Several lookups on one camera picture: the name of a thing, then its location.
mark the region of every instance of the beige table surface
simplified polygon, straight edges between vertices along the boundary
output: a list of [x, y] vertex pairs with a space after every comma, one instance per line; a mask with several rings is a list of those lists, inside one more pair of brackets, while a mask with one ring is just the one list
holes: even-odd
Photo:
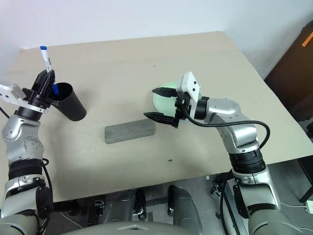
[[[187, 71], [194, 73], [203, 95], [234, 99], [246, 116], [270, 126], [262, 151], [266, 163], [313, 154], [300, 126], [222, 32], [57, 46], [48, 53], [57, 82], [71, 83], [87, 110], [79, 122], [53, 107], [41, 118], [39, 137], [50, 160], [56, 202], [229, 170], [215, 128], [157, 124], [154, 136], [104, 142], [105, 126], [145, 118], [143, 112], [155, 111], [151, 89], [178, 81]], [[29, 49], [4, 78], [30, 88], [44, 69], [40, 50]], [[10, 114], [17, 108], [0, 104]], [[257, 128], [261, 141], [265, 130]], [[2, 197], [8, 166], [3, 141], [0, 147]]]

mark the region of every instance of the light green bowl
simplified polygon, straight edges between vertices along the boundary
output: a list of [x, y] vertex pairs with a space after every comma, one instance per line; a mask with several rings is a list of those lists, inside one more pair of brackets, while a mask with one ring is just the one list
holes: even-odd
[[[160, 87], [168, 87], [168, 88], [177, 88], [177, 82], [168, 82], [164, 83]], [[163, 113], [166, 116], [175, 116], [175, 101], [176, 97], [162, 97], [158, 94], [153, 94], [153, 104], [156, 110], [160, 113]]]

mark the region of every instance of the black cable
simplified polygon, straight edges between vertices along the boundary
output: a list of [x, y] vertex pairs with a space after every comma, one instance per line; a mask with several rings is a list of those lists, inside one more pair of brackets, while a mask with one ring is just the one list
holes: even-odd
[[39, 233], [39, 231], [40, 231], [40, 222], [39, 222], [39, 217], [38, 217], [38, 215], [37, 215], [35, 212], [25, 210], [25, 211], [21, 211], [21, 212], [18, 213], [18, 214], [22, 214], [22, 215], [33, 215], [33, 216], [35, 216], [35, 218], [36, 218], [36, 220], [37, 220], [37, 224], [38, 224], [38, 227], [37, 227], [37, 234]]
[[5, 112], [5, 110], [3, 110], [1, 107], [0, 107], [0, 111], [3, 113], [3, 115], [5, 115], [8, 119], [10, 118], [10, 116]]
[[44, 164], [44, 162], [42, 162], [42, 165], [43, 165], [43, 169], [44, 169], [45, 175], [46, 175], [47, 180], [48, 180], [49, 189], [50, 189], [50, 191], [51, 191], [51, 196], [52, 196], [52, 198], [53, 198], [52, 183], [51, 183], [51, 179], [50, 179], [49, 173], [48, 173], [47, 168], [46, 168], [46, 165], [49, 164], [49, 160], [46, 159], [46, 158], [43, 158], [42, 161], [45, 161], [45, 162], [46, 162], [45, 164]]
[[227, 180], [230, 176], [230, 174], [232, 173], [232, 171], [230, 170], [224, 181], [223, 181], [223, 187], [222, 187], [222, 191], [221, 191], [221, 199], [220, 199], [220, 214], [221, 214], [221, 222], [222, 222], [222, 226], [223, 226], [223, 229], [224, 229], [224, 232], [226, 235], [229, 235], [228, 233], [228, 230], [227, 230], [227, 227], [226, 227], [226, 224], [225, 224], [225, 219], [224, 219], [224, 212], [223, 212], [223, 199], [224, 199], [224, 192], [225, 192], [225, 187], [226, 187], [226, 183], [227, 183]]
[[201, 122], [197, 122], [197, 121], [193, 120], [189, 116], [187, 109], [183, 109], [182, 111], [191, 123], [193, 123], [197, 126], [201, 126], [201, 127], [223, 127], [223, 126], [235, 126], [235, 125], [242, 125], [242, 124], [258, 124], [258, 125], [261, 125], [261, 126], [265, 127], [265, 129], [266, 129], [266, 136], [265, 136], [263, 142], [260, 144], [260, 148], [262, 148], [266, 144], [266, 142], [268, 141], [269, 136], [270, 136], [269, 126], [267, 126], [264, 122], [261, 122], [261, 121], [247, 120], [247, 121], [234, 121], [234, 122], [228, 122], [228, 123], [220, 123], [220, 124], [206, 124], [206, 123], [201, 123]]

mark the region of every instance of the wire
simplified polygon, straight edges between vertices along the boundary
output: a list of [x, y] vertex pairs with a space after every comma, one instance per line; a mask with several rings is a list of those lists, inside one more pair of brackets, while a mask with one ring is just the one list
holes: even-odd
[[197, 121], [193, 120], [189, 116], [188, 110], [186, 108], [184, 108], [182, 111], [191, 123], [193, 123], [197, 126], [201, 126], [201, 127], [223, 127], [223, 126], [235, 126], [235, 125], [242, 125], [242, 124], [258, 124], [258, 125], [261, 125], [261, 126], [265, 127], [265, 129], [266, 129], [266, 136], [265, 136], [263, 142], [260, 144], [260, 148], [262, 148], [266, 144], [266, 142], [268, 141], [269, 136], [270, 136], [269, 126], [267, 126], [264, 122], [261, 122], [261, 121], [247, 120], [247, 121], [234, 121], [234, 122], [219, 123], [219, 124], [206, 124], [206, 123], [201, 123], [201, 122], [197, 122]]
[[38, 217], [38, 215], [37, 215], [35, 212], [33, 212], [33, 211], [35, 211], [35, 210], [25, 210], [25, 211], [21, 211], [21, 212], [18, 213], [18, 214], [22, 214], [22, 215], [33, 215], [33, 216], [35, 216], [35, 218], [36, 218], [36, 220], [37, 220], [37, 224], [38, 224], [38, 226], [37, 226], [37, 232], [39, 232], [39, 231], [40, 231], [39, 217]]
[[227, 183], [227, 179], [229, 178], [231, 174], [231, 170], [227, 173], [224, 181], [223, 181], [223, 187], [222, 187], [222, 191], [221, 191], [221, 199], [220, 199], [220, 214], [221, 214], [221, 222], [222, 222], [222, 226], [224, 229], [224, 232], [226, 235], [229, 235], [227, 227], [226, 227], [226, 223], [225, 223], [225, 219], [224, 219], [224, 212], [223, 212], [223, 199], [224, 199], [224, 191], [225, 191], [225, 187], [226, 187], [226, 183]]
[[43, 231], [42, 235], [45, 234], [45, 231], [46, 231], [46, 229], [47, 229], [47, 227], [48, 227], [49, 221], [50, 221], [50, 217], [46, 218], [46, 219], [43, 221], [43, 223], [40, 225], [40, 232]]
[[1, 107], [0, 107], [0, 111], [3, 113], [3, 115], [5, 115], [8, 119], [10, 118], [10, 116], [5, 112], [5, 110], [3, 110]]
[[287, 204], [285, 204], [285, 203], [280, 203], [280, 204], [282, 204], [282, 205], [284, 205], [284, 206], [286, 206], [286, 207], [305, 207], [306, 208], [306, 206], [291, 206], [291, 205], [287, 205]]
[[313, 230], [311, 230], [311, 229], [308, 229], [308, 228], [301, 228], [301, 227], [298, 227], [299, 229], [305, 229], [305, 230], [309, 230], [309, 231], [311, 231], [312, 233], [313, 233]]
[[76, 224], [78, 227], [80, 227], [81, 229], [83, 228], [83, 226], [81, 226], [80, 224], [76, 223], [74, 220], [71, 220], [70, 218], [68, 218], [67, 216], [65, 216], [62, 212], [60, 212], [60, 214], [67, 219], [68, 221], [72, 222], [73, 224]]
[[51, 191], [51, 196], [52, 196], [52, 198], [53, 198], [52, 183], [51, 183], [51, 179], [50, 179], [48, 170], [47, 170], [47, 168], [46, 168], [46, 165], [48, 165], [48, 164], [49, 164], [49, 160], [46, 159], [46, 158], [43, 158], [43, 159], [42, 159], [42, 166], [43, 166], [45, 175], [46, 175], [47, 180], [48, 180], [49, 189], [50, 189], [50, 191]]

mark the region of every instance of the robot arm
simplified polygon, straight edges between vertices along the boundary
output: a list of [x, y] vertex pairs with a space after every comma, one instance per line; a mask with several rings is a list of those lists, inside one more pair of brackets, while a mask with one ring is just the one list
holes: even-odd
[[177, 96], [175, 117], [161, 113], [144, 115], [160, 123], [178, 128], [180, 119], [189, 119], [193, 124], [203, 127], [216, 127], [229, 154], [232, 173], [236, 184], [234, 197], [242, 217], [249, 218], [249, 234], [265, 235], [286, 232], [301, 234], [281, 212], [280, 201], [271, 179], [268, 167], [263, 161], [257, 131], [254, 124], [269, 128], [265, 123], [250, 121], [245, 117], [236, 101], [199, 97], [199, 84], [192, 72], [186, 73], [177, 89], [157, 88], [153, 92], [165, 96]]
[[[44, 146], [38, 138], [39, 119], [51, 104], [71, 120], [80, 120], [86, 115], [82, 106], [77, 107], [80, 102], [75, 94], [72, 95], [72, 88], [61, 88], [56, 94], [54, 81], [53, 70], [41, 72], [32, 89], [21, 90], [17, 84], [0, 81], [0, 97], [19, 105], [1, 132], [6, 144], [9, 181], [5, 184], [1, 206], [0, 234], [40, 235], [45, 231], [53, 211], [52, 186], [45, 168], [48, 162], [43, 162]], [[79, 111], [77, 116], [67, 112], [70, 106]], [[46, 187], [42, 169], [49, 187]]]

